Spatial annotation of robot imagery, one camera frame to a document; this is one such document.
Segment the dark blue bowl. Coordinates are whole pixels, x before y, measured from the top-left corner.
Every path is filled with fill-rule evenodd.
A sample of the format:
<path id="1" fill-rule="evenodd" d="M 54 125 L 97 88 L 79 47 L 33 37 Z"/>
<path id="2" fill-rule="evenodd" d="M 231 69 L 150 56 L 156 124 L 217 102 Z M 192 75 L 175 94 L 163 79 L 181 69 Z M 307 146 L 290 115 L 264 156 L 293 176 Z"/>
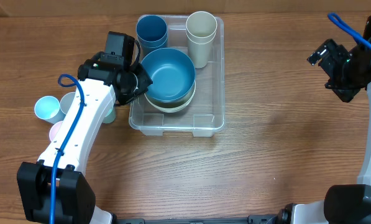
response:
<path id="1" fill-rule="evenodd" d="M 147 96 L 163 103 L 175 102 L 185 97 L 196 80 L 192 60 L 178 49 L 154 50 L 144 57 L 142 66 L 152 80 Z"/>

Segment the dark blue tall cup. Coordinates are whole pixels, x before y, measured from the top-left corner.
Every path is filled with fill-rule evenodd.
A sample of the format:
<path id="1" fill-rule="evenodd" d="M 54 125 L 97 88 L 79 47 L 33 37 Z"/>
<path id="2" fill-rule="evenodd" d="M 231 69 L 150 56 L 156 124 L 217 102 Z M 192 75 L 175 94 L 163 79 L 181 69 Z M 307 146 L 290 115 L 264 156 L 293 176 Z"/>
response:
<path id="1" fill-rule="evenodd" d="M 168 27 L 164 19 L 156 15 L 141 18 L 136 25 L 139 42 L 147 47 L 158 47 L 168 38 Z"/>
<path id="2" fill-rule="evenodd" d="M 145 57 L 154 50 L 166 48 L 168 43 L 168 37 L 166 37 L 165 40 L 160 45 L 157 46 L 152 46 L 151 42 L 147 42 L 142 39 L 139 39 L 139 42 L 142 49 L 142 57 Z"/>

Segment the grey small cup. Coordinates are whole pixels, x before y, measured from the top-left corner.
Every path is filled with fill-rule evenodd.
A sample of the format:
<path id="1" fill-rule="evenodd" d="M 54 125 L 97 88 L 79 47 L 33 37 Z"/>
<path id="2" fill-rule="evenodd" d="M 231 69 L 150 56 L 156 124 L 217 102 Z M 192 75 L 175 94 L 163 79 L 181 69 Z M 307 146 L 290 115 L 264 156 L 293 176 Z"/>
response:
<path id="1" fill-rule="evenodd" d="M 63 114 L 67 114 L 71 104 L 73 103 L 75 92 L 69 92 L 66 95 L 64 95 L 60 100 L 60 110 Z"/>

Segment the cream tall cup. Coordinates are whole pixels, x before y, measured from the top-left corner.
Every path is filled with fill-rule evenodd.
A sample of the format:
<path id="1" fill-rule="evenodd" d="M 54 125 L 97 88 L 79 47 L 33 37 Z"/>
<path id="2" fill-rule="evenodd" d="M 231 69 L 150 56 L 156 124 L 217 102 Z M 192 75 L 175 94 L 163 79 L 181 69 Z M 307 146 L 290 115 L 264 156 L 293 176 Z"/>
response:
<path id="1" fill-rule="evenodd" d="M 207 65 L 215 36 L 216 34 L 213 34 L 204 39 L 193 37 L 189 32 L 187 33 L 188 56 L 195 68 L 203 68 Z"/>
<path id="2" fill-rule="evenodd" d="M 194 12 L 186 20 L 186 33 L 197 44 L 205 44 L 214 39 L 217 27 L 216 18 L 206 11 Z"/>

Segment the light blue small cup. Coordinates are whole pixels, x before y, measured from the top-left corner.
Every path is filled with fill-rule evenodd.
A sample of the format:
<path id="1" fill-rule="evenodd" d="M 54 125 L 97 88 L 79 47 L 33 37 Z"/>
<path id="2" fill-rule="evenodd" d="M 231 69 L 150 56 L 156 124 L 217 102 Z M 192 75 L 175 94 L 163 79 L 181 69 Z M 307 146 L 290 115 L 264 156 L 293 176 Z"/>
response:
<path id="1" fill-rule="evenodd" d="M 65 114 L 60 109 L 60 102 L 54 96 L 41 97 L 34 106 L 34 113 L 39 119 L 52 124 L 65 118 Z"/>

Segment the pink small cup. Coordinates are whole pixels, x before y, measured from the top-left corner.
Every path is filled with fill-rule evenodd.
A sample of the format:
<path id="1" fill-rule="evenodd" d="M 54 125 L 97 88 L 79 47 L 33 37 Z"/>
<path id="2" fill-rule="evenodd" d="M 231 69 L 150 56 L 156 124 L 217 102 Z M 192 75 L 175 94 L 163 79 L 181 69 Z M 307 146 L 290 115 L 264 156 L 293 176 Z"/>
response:
<path id="1" fill-rule="evenodd" d="M 53 141 L 55 136 L 57 135 L 61 125 L 62 125 L 63 121 L 59 121 L 57 123 L 55 123 L 51 128 L 50 128 L 50 131 L 49 131 L 49 140 L 50 141 Z"/>

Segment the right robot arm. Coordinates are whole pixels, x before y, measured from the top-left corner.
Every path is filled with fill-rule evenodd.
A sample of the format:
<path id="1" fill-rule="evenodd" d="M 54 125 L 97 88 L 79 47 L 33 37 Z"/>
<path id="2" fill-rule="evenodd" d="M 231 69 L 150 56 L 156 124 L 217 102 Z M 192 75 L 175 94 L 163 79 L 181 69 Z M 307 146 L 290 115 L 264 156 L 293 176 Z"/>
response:
<path id="1" fill-rule="evenodd" d="M 327 192 L 288 205 L 278 223 L 371 223 L 371 16 L 363 34 L 335 13 L 328 18 L 355 45 L 325 40 L 308 57 L 318 71 L 291 84 L 295 96 L 280 101 L 283 111 L 267 129 L 291 149 L 286 192 L 309 196 L 321 184 Z"/>

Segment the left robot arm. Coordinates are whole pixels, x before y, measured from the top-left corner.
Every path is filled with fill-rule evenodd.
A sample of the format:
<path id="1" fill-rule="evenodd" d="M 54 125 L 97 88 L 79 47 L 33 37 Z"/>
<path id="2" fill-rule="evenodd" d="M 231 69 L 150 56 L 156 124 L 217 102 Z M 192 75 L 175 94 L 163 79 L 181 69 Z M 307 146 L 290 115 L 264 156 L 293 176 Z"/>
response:
<path id="1" fill-rule="evenodd" d="M 152 84 L 139 63 L 87 59 L 78 76 L 73 102 L 53 141 L 36 163 L 23 162 L 17 183 L 25 217 L 37 223 L 115 223 L 116 215 L 97 207 L 85 178 L 91 147 L 109 110 L 126 105 Z"/>

